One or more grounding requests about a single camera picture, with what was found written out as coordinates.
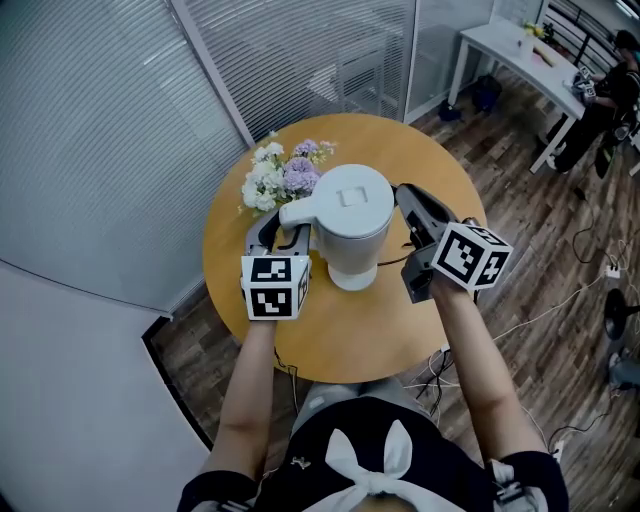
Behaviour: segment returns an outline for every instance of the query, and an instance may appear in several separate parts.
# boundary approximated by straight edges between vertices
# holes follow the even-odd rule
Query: kettle lid
[[[343,238],[364,238],[383,229],[393,215],[393,190],[366,165],[340,165],[324,173],[313,189],[318,224]]]

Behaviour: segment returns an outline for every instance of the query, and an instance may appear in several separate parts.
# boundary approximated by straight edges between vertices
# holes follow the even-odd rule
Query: person sitting
[[[630,32],[621,30],[615,39],[615,47],[621,62],[606,75],[594,75],[596,97],[589,99],[584,116],[569,129],[559,148],[557,156],[547,158],[547,164],[561,174],[568,173],[587,152],[593,141],[615,126],[615,121],[633,109],[640,95],[640,75],[638,61],[640,44]],[[562,115],[551,131],[540,137],[544,144],[557,135],[567,120]]]
[[[213,450],[185,486],[178,511],[568,511],[560,467],[520,406],[473,300],[438,273],[431,292],[484,469],[444,439],[420,403],[388,378],[315,383],[284,462],[263,477],[276,322],[252,322]]]

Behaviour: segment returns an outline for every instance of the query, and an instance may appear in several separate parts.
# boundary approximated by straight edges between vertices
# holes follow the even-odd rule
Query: black shirt
[[[596,84],[596,93],[603,98],[611,98],[619,108],[619,114],[629,112],[638,102],[640,88],[638,83],[629,76],[631,73],[625,62],[611,69],[604,80]]]
[[[213,471],[201,474],[187,484],[178,510],[191,511],[202,501],[215,502],[210,509],[205,509],[213,511],[228,510],[223,506],[225,503],[252,510],[305,510],[353,485],[353,481],[325,463],[327,445],[334,429],[348,437],[361,467],[383,472],[385,439],[395,420],[402,423],[413,444],[411,466],[402,480],[429,489],[467,511],[494,510],[499,486],[490,471],[444,439],[424,416],[372,397],[334,404],[302,425],[292,437],[280,468],[263,480],[253,505],[249,503],[253,503],[250,500],[257,494],[257,483],[238,473]],[[295,463],[294,458],[304,460],[305,467]],[[542,490],[550,512],[569,510],[562,473],[551,455],[522,452],[501,462],[514,468],[515,480],[522,487]]]

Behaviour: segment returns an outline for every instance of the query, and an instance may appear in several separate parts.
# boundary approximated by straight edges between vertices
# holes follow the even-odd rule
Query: cable
[[[447,357],[446,354],[448,354],[448,353],[449,353],[449,351],[445,352],[445,361],[446,361],[446,357]],[[451,365],[453,365],[453,360],[449,361],[448,363],[446,363],[445,366],[444,366],[444,369],[442,371],[443,372],[446,371],[448,368],[451,367]],[[420,390],[420,393],[418,393],[418,396],[416,396],[416,400],[422,396],[422,393],[424,393],[424,391],[429,388],[429,384],[431,384],[435,379],[436,379],[436,377],[429,377],[427,382],[424,383],[425,384],[424,387]]]
[[[575,235],[573,235],[573,239],[571,240],[571,248],[573,249],[573,254],[575,255],[576,258],[578,258],[578,261],[580,263],[591,263],[593,261],[593,259],[596,257],[596,254],[598,254],[599,252],[603,253],[607,258],[609,258],[609,263],[611,263],[611,265],[613,266],[613,259],[611,258],[611,256],[609,256],[609,253],[607,253],[606,251],[598,248],[594,251],[594,253],[591,255],[591,258],[589,258],[588,260],[583,260],[579,255],[578,255],[578,251],[576,251],[576,238],[578,237],[578,235],[580,235],[581,233],[586,233],[587,231],[591,231],[595,224],[596,224],[596,217],[595,214],[593,213],[593,207],[591,206],[591,203],[589,203],[589,201],[587,201],[586,199],[584,199],[584,202],[587,203],[587,206],[589,207],[589,211],[591,212],[591,224],[589,225],[588,228],[585,229],[581,229],[580,231],[577,231]]]
[[[411,384],[414,380],[416,380],[418,377],[420,377],[420,375],[422,375],[424,372],[426,372],[428,369],[430,369],[430,368],[431,368],[431,358],[433,357],[433,354],[431,354],[431,355],[429,356],[429,364],[428,364],[427,366],[425,366],[425,367],[422,369],[422,371],[421,371],[418,375],[416,375],[413,379],[411,379],[411,380],[409,381],[409,384]],[[440,352],[438,353],[438,357],[436,357],[436,358],[433,360],[433,362],[435,363],[438,359],[440,359],[440,356],[441,356],[442,354],[443,354],[443,353],[442,353],[442,351],[440,351]]]
[[[379,267],[384,267],[385,265],[393,265],[394,263],[400,263],[401,261],[406,260],[409,256],[411,256],[411,254],[407,254],[406,256],[403,256],[402,258],[398,258],[397,260],[382,261],[382,262],[378,263],[378,266]]]
[[[615,261],[615,265],[620,269],[620,270],[628,270],[629,269],[629,264],[627,263],[627,259],[625,258],[625,253],[627,252],[627,247],[629,246],[629,244],[627,242],[625,242],[624,240],[618,240],[618,256],[614,257],[614,261]]]
[[[624,254],[627,252],[627,247],[629,246],[629,244],[631,243],[631,241],[635,238],[635,236],[640,233],[640,228],[636,229],[631,236],[629,237],[629,241],[626,242],[625,240],[618,240],[618,257],[616,258],[616,265],[620,266],[620,260],[625,261],[625,265],[624,267],[620,267],[620,270],[627,270],[629,268],[629,265],[626,264],[626,259],[624,257]]]
[[[442,386],[440,385],[440,375],[445,370],[445,365],[447,363],[447,354],[448,353],[449,353],[448,351],[444,353],[444,357],[442,358],[442,365],[440,366],[440,371],[436,375],[436,384],[438,385],[438,397],[436,398],[436,401],[433,404],[433,406],[431,406],[431,412],[430,412],[431,416],[433,416],[435,414],[436,410],[438,410],[439,407],[440,407],[440,400],[442,399]]]
[[[438,411],[438,419],[436,420],[436,428],[440,428],[440,418],[442,416],[442,412],[440,412],[440,403],[436,406],[436,410]]]
[[[531,414],[524,405],[520,404],[520,407],[522,407],[522,410],[527,413],[527,416],[529,416],[529,419],[531,419],[531,421],[533,421],[533,424],[538,429],[538,432],[540,432],[540,436],[542,437],[542,442],[547,447],[547,451],[549,451],[549,444],[547,443],[546,437],[544,437],[544,432],[540,428],[540,425],[538,425],[538,422],[533,417],[533,414]]]
[[[511,332],[515,331],[516,329],[519,329],[520,327],[524,327],[525,325],[529,325],[532,324],[533,322],[536,322],[537,320],[540,320],[542,317],[548,315],[549,313],[551,313],[552,311],[555,311],[556,309],[561,308],[562,306],[564,306],[567,302],[569,302],[571,299],[573,299],[576,295],[578,295],[581,291],[586,290],[588,288],[591,288],[594,284],[596,284],[598,281],[600,281],[600,279],[602,279],[605,276],[605,274],[600,274],[595,281],[593,281],[591,284],[588,284],[587,286],[583,286],[582,288],[580,288],[579,290],[576,290],[575,292],[573,292],[571,295],[569,295],[569,297],[562,302],[561,304],[558,304],[557,306],[553,306],[551,309],[545,311],[544,313],[542,313],[541,315],[538,315],[537,317],[535,317],[532,320],[528,320],[526,322],[523,322],[521,324],[516,325],[515,327],[512,327],[511,329],[509,329],[506,332],[503,332],[500,336],[496,336],[495,338],[493,338],[493,341],[499,340],[500,338],[502,338],[503,336],[506,336],[507,334],[510,334]]]
[[[591,428],[595,425],[596,421],[598,421],[600,418],[604,418],[606,416],[609,416],[611,414],[611,411],[613,410],[613,394],[609,393],[609,408],[607,409],[607,412],[603,412],[602,414],[596,416],[591,423],[589,424],[589,426],[587,428],[578,428],[578,427],[574,427],[573,425],[566,425],[564,427],[560,427],[557,428],[556,430],[553,431],[553,434],[551,434],[551,437],[549,437],[549,444],[547,444],[547,450],[549,451],[549,453],[551,453],[551,446],[553,444],[553,438],[560,432],[562,432],[563,430],[571,430],[572,432],[580,432],[581,434],[585,434],[586,432],[588,432],[589,430],[591,430]]]
[[[440,374],[436,374],[436,372],[434,372],[434,371],[433,371],[433,368],[431,367],[431,357],[429,358],[429,370],[431,370],[431,374],[432,374],[434,377],[436,377],[437,379],[439,379],[439,380],[440,380],[440,382],[442,382],[442,383],[444,383],[444,384],[448,384],[448,385],[449,385],[449,387],[452,387],[452,388],[455,388],[455,387],[459,388],[459,387],[460,387],[460,384],[458,384],[457,382],[449,382],[449,381],[447,381],[447,380],[444,380],[442,377],[440,377]]]
[[[404,386],[404,389],[413,389],[413,388],[422,388],[424,386],[429,386],[431,388],[437,388],[436,384],[412,384],[411,386]],[[442,388],[459,388],[460,384],[441,384]]]
[[[296,379],[298,378],[298,367],[292,364],[284,364],[282,362],[282,359],[280,359],[280,355],[278,354],[278,350],[276,349],[275,346],[273,347],[273,353],[275,354],[276,360],[278,361],[278,366],[286,370],[287,374],[289,375],[289,378],[291,379],[291,393],[293,395],[293,407],[296,410],[296,416],[297,416],[298,414],[300,414],[300,410],[298,409],[298,390],[296,385]]]

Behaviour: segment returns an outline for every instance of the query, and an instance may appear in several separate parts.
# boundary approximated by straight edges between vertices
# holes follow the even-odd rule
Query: white bow
[[[413,443],[409,433],[399,420],[395,420],[384,444],[384,473],[368,471],[358,465],[349,438],[341,430],[335,429],[329,439],[325,462],[337,473],[353,480],[355,485],[327,496],[306,512],[348,512],[367,495],[383,492],[408,501],[418,512],[462,511],[428,489],[400,480],[411,467],[412,453]]]

